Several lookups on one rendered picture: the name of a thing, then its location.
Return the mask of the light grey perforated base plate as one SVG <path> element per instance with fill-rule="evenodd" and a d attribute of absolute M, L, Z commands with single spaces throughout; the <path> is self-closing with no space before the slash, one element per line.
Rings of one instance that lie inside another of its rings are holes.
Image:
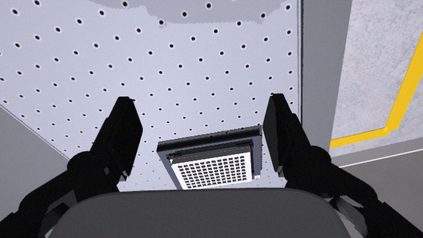
<path fill-rule="evenodd" d="M 301 0 L 0 0 L 0 107 L 70 160 L 118 97 L 143 133 L 120 192 L 177 190 L 157 147 L 262 129 L 283 93 L 301 123 Z"/>

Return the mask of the white well plate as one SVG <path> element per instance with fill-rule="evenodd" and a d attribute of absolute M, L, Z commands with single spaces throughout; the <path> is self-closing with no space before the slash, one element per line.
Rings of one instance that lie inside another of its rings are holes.
<path fill-rule="evenodd" d="M 183 189 L 252 181 L 249 145 L 190 153 L 170 162 Z"/>

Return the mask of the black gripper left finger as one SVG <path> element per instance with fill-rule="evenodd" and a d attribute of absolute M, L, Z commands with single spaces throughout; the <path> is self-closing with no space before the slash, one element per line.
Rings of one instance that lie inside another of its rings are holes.
<path fill-rule="evenodd" d="M 117 184 L 131 174 L 142 133 L 133 100 L 118 97 L 90 151 L 74 155 L 66 171 L 27 194 L 19 210 L 0 221 L 0 238 L 45 238 L 74 204 L 119 192 Z"/>

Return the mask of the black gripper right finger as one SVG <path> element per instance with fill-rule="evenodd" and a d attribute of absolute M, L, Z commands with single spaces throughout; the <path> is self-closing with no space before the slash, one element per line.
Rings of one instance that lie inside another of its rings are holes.
<path fill-rule="evenodd" d="M 355 225 L 363 238 L 423 238 L 423 232 L 386 202 L 366 182 L 331 163 L 321 147 L 311 145 L 283 93 L 270 96 L 262 129 L 284 188 L 324 198 L 340 218 Z"/>

